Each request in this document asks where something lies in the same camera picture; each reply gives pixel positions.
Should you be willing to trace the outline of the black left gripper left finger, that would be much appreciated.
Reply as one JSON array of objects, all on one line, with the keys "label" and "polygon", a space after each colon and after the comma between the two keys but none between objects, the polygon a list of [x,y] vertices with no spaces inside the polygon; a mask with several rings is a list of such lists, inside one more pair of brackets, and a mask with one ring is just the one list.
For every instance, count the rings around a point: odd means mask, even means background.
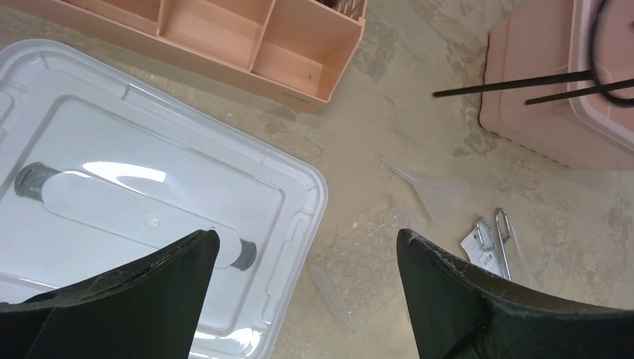
[{"label": "black left gripper left finger", "polygon": [[138,260],[1,305],[3,358],[187,358],[220,247],[195,231]]}]

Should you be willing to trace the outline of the metal crucible tongs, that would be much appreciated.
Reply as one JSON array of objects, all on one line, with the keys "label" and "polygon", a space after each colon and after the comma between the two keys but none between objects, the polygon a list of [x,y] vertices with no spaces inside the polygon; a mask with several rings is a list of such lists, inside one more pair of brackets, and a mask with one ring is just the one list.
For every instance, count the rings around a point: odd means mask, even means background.
[{"label": "metal crucible tongs", "polygon": [[512,281],[505,244],[514,237],[514,229],[509,221],[508,213],[503,208],[496,208],[494,215],[497,239],[494,238],[490,223],[483,217],[475,223],[475,238],[484,252],[495,253],[501,276]]}]

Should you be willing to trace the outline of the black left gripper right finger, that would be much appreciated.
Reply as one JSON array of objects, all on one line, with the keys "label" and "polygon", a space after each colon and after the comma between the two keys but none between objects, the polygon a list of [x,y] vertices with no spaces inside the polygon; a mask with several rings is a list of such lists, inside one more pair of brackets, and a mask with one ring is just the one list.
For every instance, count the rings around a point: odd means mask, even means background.
[{"label": "black left gripper right finger", "polygon": [[548,295],[450,254],[410,229],[396,239],[421,358],[631,358],[633,312]]}]

